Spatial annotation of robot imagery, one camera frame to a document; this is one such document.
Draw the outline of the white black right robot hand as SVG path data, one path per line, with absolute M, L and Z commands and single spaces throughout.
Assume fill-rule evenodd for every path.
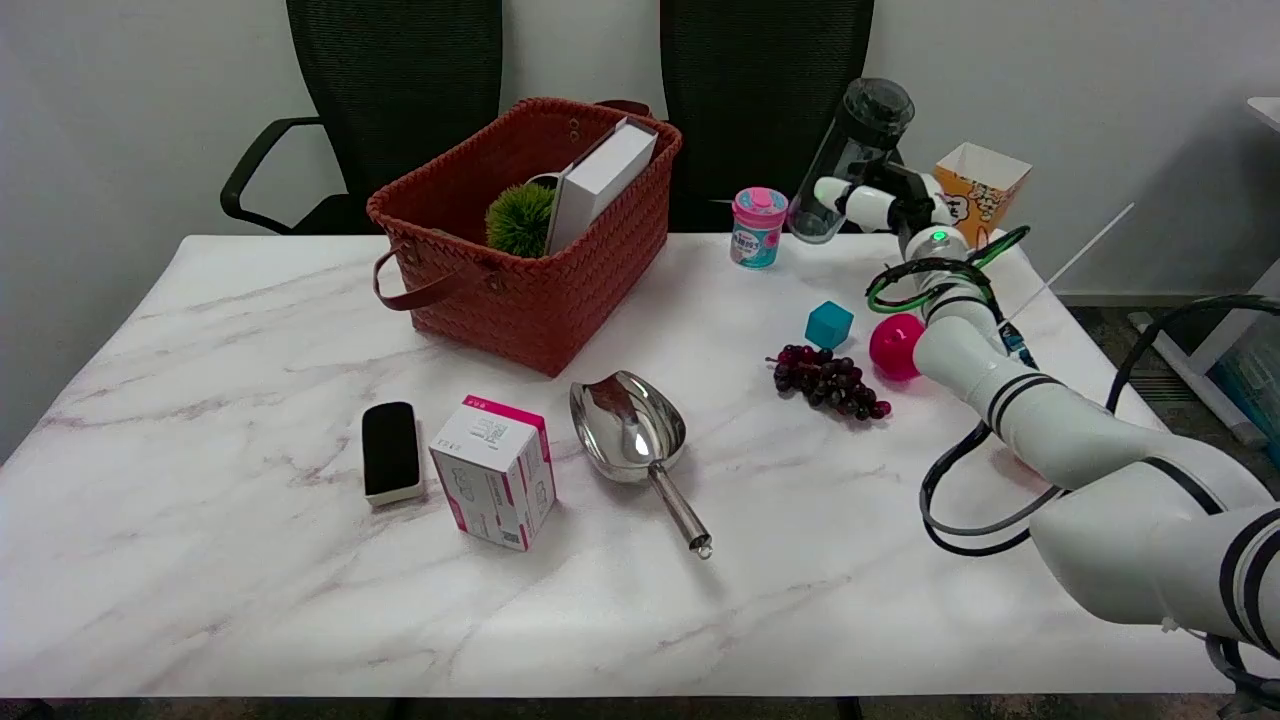
M 815 200 L 865 232 L 914 234 L 956 223 L 940 182 L 893 161 L 870 161 L 852 179 L 823 176 Z

